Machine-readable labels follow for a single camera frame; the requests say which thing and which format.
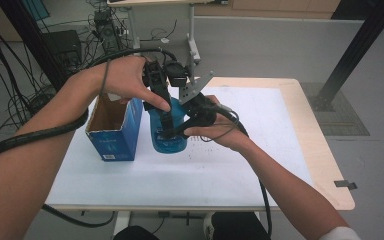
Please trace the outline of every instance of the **hand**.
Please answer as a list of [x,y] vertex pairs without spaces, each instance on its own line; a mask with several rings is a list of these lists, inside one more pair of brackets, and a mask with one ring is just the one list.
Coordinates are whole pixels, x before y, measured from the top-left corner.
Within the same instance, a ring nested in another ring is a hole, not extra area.
[[[216,96],[207,96],[212,102],[220,103]],[[250,139],[224,116],[217,114],[215,123],[210,127],[191,127],[184,131],[187,136],[204,136],[234,151],[240,151]]]
[[[106,64],[102,63],[89,70],[99,73],[102,82]],[[120,103],[127,103],[130,99],[140,98],[164,111],[170,111],[170,105],[160,96],[151,92],[142,82],[142,70],[145,58],[128,56],[117,58],[109,62],[105,93],[116,94],[121,97]]]

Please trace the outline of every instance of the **white paper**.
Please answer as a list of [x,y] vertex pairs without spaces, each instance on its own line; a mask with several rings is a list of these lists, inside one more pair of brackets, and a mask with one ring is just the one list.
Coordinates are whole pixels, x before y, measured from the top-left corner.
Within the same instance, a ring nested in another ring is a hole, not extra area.
[[[236,111],[251,139],[312,185],[278,89],[207,87],[203,93],[216,95]],[[97,209],[262,209],[258,179],[242,156],[197,137],[189,138],[187,148],[180,153],[161,154],[152,147],[149,127],[149,114],[143,112],[132,162],[103,162],[84,128],[79,129],[47,203]],[[270,205],[276,203],[270,199]]]

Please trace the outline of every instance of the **gray mat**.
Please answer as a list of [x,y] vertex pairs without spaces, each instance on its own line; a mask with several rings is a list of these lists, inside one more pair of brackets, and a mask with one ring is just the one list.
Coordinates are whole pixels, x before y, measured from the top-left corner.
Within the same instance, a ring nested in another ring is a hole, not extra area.
[[[323,83],[301,83],[307,98],[314,97]],[[314,111],[325,136],[370,136],[351,104],[339,91],[332,101],[333,111]]]

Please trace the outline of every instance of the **forearm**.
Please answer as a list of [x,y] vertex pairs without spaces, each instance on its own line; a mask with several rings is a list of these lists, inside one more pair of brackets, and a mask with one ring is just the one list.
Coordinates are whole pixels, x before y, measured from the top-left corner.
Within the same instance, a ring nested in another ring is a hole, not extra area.
[[319,239],[335,227],[347,226],[320,193],[279,165],[251,140],[241,146],[239,152],[288,220],[306,239]]
[[[95,80],[93,76],[84,74],[69,79],[51,102],[16,135],[76,120],[99,91]],[[73,132],[70,132],[0,154],[0,239],[23,237],[46,200],[72,136]],[[17,229],[7,236],[4,229],[15,223]]]

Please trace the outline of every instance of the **black pole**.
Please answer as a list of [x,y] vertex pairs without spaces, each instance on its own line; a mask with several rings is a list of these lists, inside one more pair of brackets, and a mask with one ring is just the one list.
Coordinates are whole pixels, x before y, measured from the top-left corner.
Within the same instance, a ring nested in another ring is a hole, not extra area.
[[52,86],[56,91],[60,90],[67,81],[68,76],[46,46],[42,32],[25,8],[23,1],[0,0],[0,7],[29,48]]
[[315,111],[331,110],[331,102],[335,95],[383,29],[384,0],[380,0],[358,30],[320,92],[310,99]]

